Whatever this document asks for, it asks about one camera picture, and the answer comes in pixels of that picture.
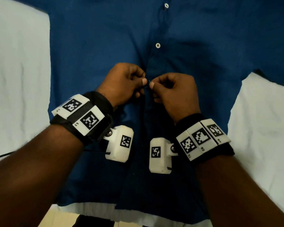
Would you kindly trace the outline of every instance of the white bed sheet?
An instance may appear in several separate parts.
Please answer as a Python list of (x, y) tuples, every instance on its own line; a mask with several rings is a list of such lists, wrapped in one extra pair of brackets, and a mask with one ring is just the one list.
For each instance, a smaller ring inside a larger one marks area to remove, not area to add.
[[(48, 15), (0, 0), (0, 155), (32, 139), (49, 124)], [(250, 74), (231, 110), (228, 135), (237, 159), (284, 211), (284, 87)], [(61, 210), (148, 226), (183, 226), (112, 204), (75, 203)], [(211, 226), (206, 220), (193, 226)]]

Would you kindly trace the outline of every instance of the forearm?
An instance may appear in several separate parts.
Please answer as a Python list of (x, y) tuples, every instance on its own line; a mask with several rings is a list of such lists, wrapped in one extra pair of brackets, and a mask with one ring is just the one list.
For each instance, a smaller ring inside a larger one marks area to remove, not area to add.
[(82, 150), (69, 131), (51, 125), (0, 161), (0, 226), (38, 226)]
[(214, 227), (284, 227), (284, 213), (233, 156), (217, 156), (195, 169)]

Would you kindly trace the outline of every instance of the blue shirt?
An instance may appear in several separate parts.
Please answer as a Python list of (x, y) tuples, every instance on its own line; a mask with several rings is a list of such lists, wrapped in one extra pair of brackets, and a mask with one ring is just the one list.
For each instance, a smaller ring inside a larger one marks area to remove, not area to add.
[[(194, 76), (202, 113), (225, 132), (250, 72), (261, 69), (284, 85), (284, 0), (19, 1), (49, 14), (49, 112), (72, 95), (96, 89), (118, 62), (139, 65), (148, 80), (167, 72)], [(114, 121), (134, 130), (129, 160), (84, 152), (57, 203), (116, 203), (117, 209), (190, 224), (208, 218), (192, 168), (174, 157), (170, 175), (148, 170), (150, 140), (173, 140), (174, 128), (148, 87), (145, 98), (119, 107)]]

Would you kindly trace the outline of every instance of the wrist-mounted device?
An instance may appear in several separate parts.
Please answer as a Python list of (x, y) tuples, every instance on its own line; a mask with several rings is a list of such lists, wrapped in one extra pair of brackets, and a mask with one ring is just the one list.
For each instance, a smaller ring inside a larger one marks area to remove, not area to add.
[(176, 139), (192, 165), (218, 155), (234, 155), (229, 137), (212, 119), (206, 119), (202, 114), (179, 121), (176, 133)]
[(100, 141), (113, 125), (111, 103), (99, 92), (74, 95), (52, 111), (50, 124), (60, 124), (85, 146)]

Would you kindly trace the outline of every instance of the floor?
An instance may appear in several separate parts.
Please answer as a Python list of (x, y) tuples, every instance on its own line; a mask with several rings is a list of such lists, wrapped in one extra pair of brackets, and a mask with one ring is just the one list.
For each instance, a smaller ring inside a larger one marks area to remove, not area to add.
[[(76, 222), (78, 214), (64, 213), (50, 209), (39, 227), (72, 227)], [(114, 227), (141, 227), (135, 223), (116, 222)]]

